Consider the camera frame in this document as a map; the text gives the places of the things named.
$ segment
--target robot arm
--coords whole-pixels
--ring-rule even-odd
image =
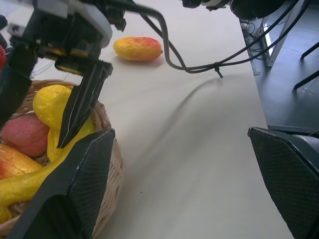
[[[29,76],[38,57],[49,58],[55,61],[57,69],[83,76],[81,84],[72,89],[63,113],[58,144],[58,147],[63,148],[78,133],[93,111],[102,85],[113,70],[110,63],[98,59],[101,49],[109,44],[112,37],[111,24],[123,31],[126,22],[121,6],[126,3],[133,6],[134,2],[132,0],[16,1],[33,5],[34,12],[26,27],[16,24],[8,26],[8,32],[12,36],[10,43],[13,51],[0,72],[0,126],[7,122],[25,98],[31,84]],[[209,10],[230,4],[231,10],[238,17],[249,19],[274,12],[283,1],[182,0],[182,3],[184,7],[191,8],[204,5]],[[169,55],[167,56],[166,60],[170,63]]]

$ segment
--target cable tie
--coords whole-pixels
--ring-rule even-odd
[[[219,75],[219,77],[222,79],[222,78],[223,78],[223,75],[220,73],[218,66],[215,67],[215,71],[217,72],[217,74]]]

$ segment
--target metal frame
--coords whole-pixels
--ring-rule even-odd
[[[305,0],[299,0],[298,3],[294,6],[294,8],[290,11],[287,21],[280,33],[280,36],[283,34],[283,32],[287,30],[287,28],[291,25],[291,23],[296,19],[297,15],[300,12],[300,9],[302,8],[304,1]],[[264,17],[261,22],[261,25],[260,25],[261,34],[268,29],[267,20],[268,20],[268,17]],[[267,52],[266,61],[267,61],[268,67],[273,67],[287,36],[288,35],[286,35],[280,42],[278,42],[273,48],[270,48],[269,51]],[[263,38],[262,43],[265,48],[267,48],[268,46],[272,44],[269,33],[266,34],[266,36]]]

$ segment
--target white plastic part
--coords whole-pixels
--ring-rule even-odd
[[[32,5],[34,8],[49,14],[66,18],[68,14],[78,13],[102,34],[102,48],[106,47],[112,38],[112,28],[107,18],[94,6],[79,0],[12,0],[17,3]]]

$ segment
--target mango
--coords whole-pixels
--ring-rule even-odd
[[[125,37],[114,42],[116,54],[129,61],[152,61],[162,54],[160,43],[150,37]]]
[[[4,144],[0,144],[0,180],[26,173],[31,173],[42,168],[42,165]]]
[[[36,115],[26,115],[10,120],[1,130],[4,142],[29,157],[46,152],[49,127]]]
[[[60,131],[63,111],[71,89],[62,85],[47,86],[39,90],[33,99],[36,116],[50,128]]]

